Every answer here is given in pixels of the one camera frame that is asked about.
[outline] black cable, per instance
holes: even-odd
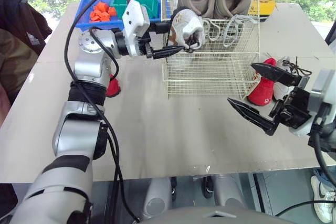
[[[275,216],[279,217],[279,216],[283,215],[285,212],[288,212],[289,210],[292,210],[294,208],[301,207],[301,206],[308,205],[308,204],[316,204],[316,203],[336,203],[336,201],[334,201],[334,200],[310,200],[310,201],[305,201],[305,202],[298,203],[296,205],[287,207],[285,210],[281,211],[280,213],[278,213]]]
[[[84,7],[84,9],[78,14],[78,16],[75,18],[75,20],[73,21],[69,31],[68,31],[68,35],[67,35],[67,39],[66,39],[66,43],[65,43],[65,47],[64,47],[64,62],[65,65],[67,67],[67,70],[69,72],[69,74],[71,75],[72,79],[74,80],[75,85],[78,87],[78,89],[80,90],[80,92],[84,95],[84,97],[87,99],[87,101],[92,105],[92,107],[96,110],[97,114],[105,121],[106,125],[108,126],[111,134],[112,134],[112,138],[114,141],[114,144],[116,146],[116,149],[114,151],[114,147],[113,147],[113,143],[111,138],[109,138],[109,143],[111,146],[111,150],[112,151],[112,156],[114,159],[114,162],[116,163],[116,169],[117,169],[117,173],[120,177],[120,186],[121,186],[121,195],[122,195],[122,199],[123,199],[123,204],[126,208],[126,210],[128,211],[128,213],[132,216],[132,218],[134,218],[136,220],[136,222],[140,222],[139,219],[133,214],[133,212],[130,210],[130,208],[128,207],[125,197],[124,197],[124,186],[123,186],[123,180],[122,180],[122,174],[120,171],[120,167],[119,167],[119,144],[118,144],[118,140],[117,140],[117,136],[113,130],[112,125],[110,124],[109,120],[105,117],[105,115],[102,113],[102,111],[100,111],[100,109],[97,107],[97,105],[95,103],[93,103],[93,101],[91,100],[91,98],[89,97],[89,95],[87,94],[86,90],[82,87],[81,82],[78,80],[77,76],[75,75],[75,73],[72,71],[71,66],[69,64],[69,60],[68,60],[68,49],[69,49],[69,43],[70,43],[70,38],[72,35],[73,30],[75,29],[75,25],[77,24],[77,22],[79,21],[79,19],[83,16],[83,14],[91,7],[91,5],[97,0],[91,0],[88,5],[86,7]]]
[[[100,41],[100,39],[94,34],[93,29],[97,29],[97,30],[101,30],[101,28],[99,28],[98,26],[92,26],[89,29],[89,33],[91,35],[91,37],[95,40],[95,42],[105,51],[105,53],[111,58],[111,60],[113,61],[114,65],[115,65],[115,74],[110,78],[110,81],[112,81],[113,79],[115,79],[119,73],[119,65],[116,61],[116,59],[114,58],[112,52],[105,47],[105,45]]]
[[[129,215],[137,222],[139,223],[140,220],[138,219],[138,217],[135,216],[135,214],[131,211],[131,209],[129,208],[127,202],[126,202],[126,197],[125,197],[125,188],[124,188],[124,180],[123,180],[123,177],[122,177],[122,173],[121,173],[121,170],[120,170],[120,166],[119,166],[119,161],[117,160],[117,157],[116,157],[116,153],[114,151],[114,148],[113,148],[113,143],[112,143],[112,139],[111,137],[108,135],[108,141],[109,141],[109,144],[110,144],[110,147],[111,147],[111,152],[112,152],[112,157],[114,159],[114,162],[115,162],[115,169],[119,175],[119,181],[120,181],[120,191],[121,191],[121,200],[124,204],[124,207],[126,209],[126,211],[129,213]]]
[[[324,161],[324,158],[322,156],[322,151],[321,151],[321,142],[320,142],[320,134],[318,132],[312,132],[311,133],[311,138],[314,144],[314,150],[315,150],[315,155],[316,159],[319,162],[319,165],[324,172],[324,174],[327,176],[329,181],[332,183],[334,187],[336,187],[336,180],[333,178],[333,176],[330,174],[328,167]]]

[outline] wire basket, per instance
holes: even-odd
[[[173,0],[161,0],[161,20],[170,20]],[[228,26],[226,19],[204,19],[206,41],[192,54],[179,52],[163,61],[168,95],[249,95],[260,76],[250,66],[260,62],[259,22]],[[163,36],[164,44],[167,35]]]

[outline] table surface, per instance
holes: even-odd
[[[0,129],[0,183],[31,183],[55,158],[51,139],[70,83],[63,49],[77,7],[69,5]],[[71,63],[78,56],[79,33],[71,38]],[[313,71],[308,90],[321,68],[336,67],[335,55],[297,4],[278,4],[260,24],[260,36],[262,55],[297,56],[301,67]],[[160,46],[160,37],[153,40]],[[318,166],[307,137],[296,137],[284,126],[269,137],[244,120],[225,96],[168,99],[161,61],[118,61],[122,92],[104,106],[117,133],[125,179]],[[266,116],[271,106],[258,109]],[[327,164],[335,163],[324,157]],[[94,180],[112,180],[113,171],[107,148],[93,163]]]

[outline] white sneaker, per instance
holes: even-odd
[[[278,60],[276,66],[291,73],[290,68],[287,65],[284,66],[284,63],[283,63],[284,60],[289,61],[289,57],[283,57],[282,59]],[[274,95],[275,100],[282,100],[284,96],[286,94],[289,94],[293,89],[294,87],[285,86],[280,82],[274,83],[273,95]]]
[[[332,208],[332,224],[336,224],[336,207]]]
[[[335,200],[335,191],[328,191],[316,176],[310,178],[314,191],[314,200]],[[314,209],[319,219],[324,223],[332,221],[334,203],[316,203]]]

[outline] clothing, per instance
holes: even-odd
[[[0,29],[10,32],[37,55],[52,32],[46,19],[27,0],[0,0]]]
[[[328,170],[331,174],[331,176],[336,177],[336,166],[329,166]],[[320,168],[313,169],[314,174],[316,175],[317,179],[325,184],[326,186],[336,190],[336,187],[333,186],[333,184],[329,181],[327,176],[323,173],[323,171]]]
[[[5,120],[10,110],[10,107],[11,107],[11,104],[9,103],[6,90],[4,89],[4,87],[2,87],[0,83],[0,127]]]
[[[13,104],[38,55],[10,32],[0,29],[0,83]]]

